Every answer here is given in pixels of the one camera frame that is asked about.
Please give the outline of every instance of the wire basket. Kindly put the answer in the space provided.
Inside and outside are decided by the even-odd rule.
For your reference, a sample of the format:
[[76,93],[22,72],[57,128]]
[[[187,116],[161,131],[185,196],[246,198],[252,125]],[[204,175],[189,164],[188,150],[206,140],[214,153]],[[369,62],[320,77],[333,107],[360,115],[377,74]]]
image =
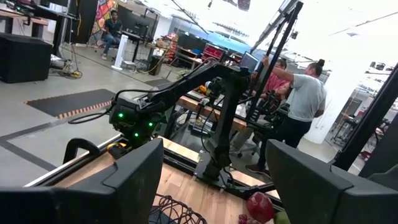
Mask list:
[[149,213],[149,224],[207,224],[199,213],[169,195],[156,194],[154,201]]

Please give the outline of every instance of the seated man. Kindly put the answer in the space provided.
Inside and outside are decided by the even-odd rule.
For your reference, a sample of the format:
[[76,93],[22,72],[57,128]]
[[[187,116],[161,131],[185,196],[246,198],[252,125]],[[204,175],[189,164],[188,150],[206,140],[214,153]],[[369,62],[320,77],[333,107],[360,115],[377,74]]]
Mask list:
[[[285,70],[287,67],[286,60],[278,59],[278,61],[275,64],[275,67]],[[290,89],[289,86],[290,86],[289,81],[283,80],[283,79],[279,78],[278,76],[276,76],[274,73],[271,73],[260,97],[262,99],[265,99],[267,97],[268,91],[275,90],[277,97],[280,100],[284,100],[288,97],[287,95],[288,95],[289,89]],[[264,124],[268,123],[264,119],[259,119],[257,122],[260,125],[264,125]],[[235,136],[235,138],[233,139],[233,142],[230,146],[230,152],[232,154],[238,153],[240,151],[240,149],[242,148],[243,144],[250,138],[250,136],[253,132],[254,132],[254,130],[252,128],[246,128],[244,131],[241,131],[240,133],[238,133]]]
[[111,18],[105,20],[105,49],[102,54],[102,59],[106,60],[106,55],[108,54],[108,50],[112,45],[118,45],[120,43],[119,35],[122,30],[122,22],[118,20],[118,12],[115,10],[111,11]]

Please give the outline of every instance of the colorful mural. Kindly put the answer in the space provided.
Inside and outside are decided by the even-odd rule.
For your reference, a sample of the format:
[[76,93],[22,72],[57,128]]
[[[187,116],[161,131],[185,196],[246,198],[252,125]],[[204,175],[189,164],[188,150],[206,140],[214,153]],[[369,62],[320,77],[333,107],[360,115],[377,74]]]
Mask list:
[[111,11],[117,10],[118,4],[113,0],[98,0],[97,13],[94,20],[93,29],[88,39],[89,46],[99,46],[102,44],[103,27],[105,20],[111,17]]

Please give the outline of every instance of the robotic arm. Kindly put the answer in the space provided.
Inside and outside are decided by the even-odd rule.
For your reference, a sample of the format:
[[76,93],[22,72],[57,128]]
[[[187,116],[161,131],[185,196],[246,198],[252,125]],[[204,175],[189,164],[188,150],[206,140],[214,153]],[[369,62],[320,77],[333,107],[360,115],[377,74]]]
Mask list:
[[239,98],[249,86],[248,70],[237,70],[210,61],[197,67],[182,79],[160,86],[161,90],[150,91],[147,95],[136,99],[136,102],[116,97],[109,123],[117,131],[123,133],[128,140],[129,148],[135,149],[152,139],[157,124],[167,122],[164,112],[175,105],[181,96],[216,77],[220,77],[224,81],[225,96],[221,115],[218,118],[219,124],[206,150],[213,160],[210,169],[213,171],[211,172],[212,176],[217,178],[218,172],[231,163],[229,132]]

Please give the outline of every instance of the gray t-shirt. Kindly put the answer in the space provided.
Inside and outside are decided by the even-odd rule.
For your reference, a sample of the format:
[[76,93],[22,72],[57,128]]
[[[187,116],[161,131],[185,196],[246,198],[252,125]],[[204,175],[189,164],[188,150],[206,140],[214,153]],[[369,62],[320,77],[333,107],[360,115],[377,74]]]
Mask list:
[[309,122],[318,110],[325,110],[326,90],[319,79],[294,74],[291,87],[293,90],[286,101],[290,105],[288,117]]

